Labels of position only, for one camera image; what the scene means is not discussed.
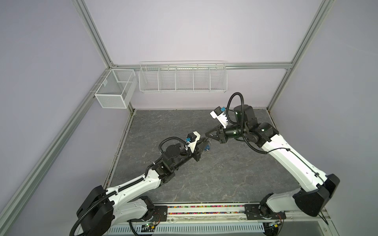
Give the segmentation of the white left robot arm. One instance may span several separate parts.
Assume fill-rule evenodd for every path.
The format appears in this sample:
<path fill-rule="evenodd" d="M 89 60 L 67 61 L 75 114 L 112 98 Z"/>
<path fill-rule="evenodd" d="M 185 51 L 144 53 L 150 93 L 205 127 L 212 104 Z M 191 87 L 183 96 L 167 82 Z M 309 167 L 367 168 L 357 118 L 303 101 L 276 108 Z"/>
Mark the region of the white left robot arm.
<path fill-rule="evenodd" d="M 77 211 L 78 219 L 69 235 L 74 236 L 80 227 L 83 236 L 102 236 L 119 223 L 152 219 L 155 206 L 144 193 L 168 183 L 190 159 L 199 161 L 208 145 L 208 138 L 202 138 L 197 132 L 184 140 L 164 139 L 158 146 L 160 157 L 142 175 L 107 189 L 100 185 L 90 192 Z"/>

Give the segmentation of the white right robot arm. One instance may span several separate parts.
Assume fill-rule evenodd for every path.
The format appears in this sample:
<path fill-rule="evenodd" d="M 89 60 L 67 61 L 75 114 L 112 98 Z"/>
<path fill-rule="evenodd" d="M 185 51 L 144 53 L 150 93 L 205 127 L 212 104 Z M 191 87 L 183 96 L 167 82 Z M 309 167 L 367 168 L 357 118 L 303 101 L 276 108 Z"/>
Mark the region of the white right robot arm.
<path fill-rule="evenodd" d="M 340 179 L 326 174 L 291 147 L 270 123 L 259 123 L 252 106 L 245 104 L 241 93 L 231 95 L 226 107 L 215 108 L 210 115 L 219 126 L 206 132 L 206 137 L 225 144 L 229 139 L 246 143 L 253 151 L 270 155 L 298 182 L 297 190 L 267 194 L 258 207 L 263 218 L 300 210 L 311 217 L 321 214 L 333 197 Z"/>

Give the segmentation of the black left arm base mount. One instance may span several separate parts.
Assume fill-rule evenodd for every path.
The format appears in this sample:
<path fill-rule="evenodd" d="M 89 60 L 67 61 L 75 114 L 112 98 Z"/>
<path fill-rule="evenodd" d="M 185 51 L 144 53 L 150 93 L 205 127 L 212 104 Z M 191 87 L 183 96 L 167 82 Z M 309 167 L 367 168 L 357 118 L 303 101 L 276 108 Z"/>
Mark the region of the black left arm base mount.
<path fill-rule="evenodd" d="M 168 206 L 154 206 L 148 209 L 145 215 L 141 218 L 142 221 L 165 222 L 168 217 Z"/>

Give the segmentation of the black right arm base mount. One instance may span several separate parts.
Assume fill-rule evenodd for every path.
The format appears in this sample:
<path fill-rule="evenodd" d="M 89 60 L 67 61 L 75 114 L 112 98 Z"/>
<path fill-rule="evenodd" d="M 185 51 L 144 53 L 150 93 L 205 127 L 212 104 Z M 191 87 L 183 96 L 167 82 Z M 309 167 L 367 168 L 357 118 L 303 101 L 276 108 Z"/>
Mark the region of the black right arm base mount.
<path fill-rule="evenodd" d="M 286 214 L 284 212 L 273 212 L 266 206 L 261 206 L 259 203 L 245 204 L 245 215 L 248 220 L 285 220 Z"/>

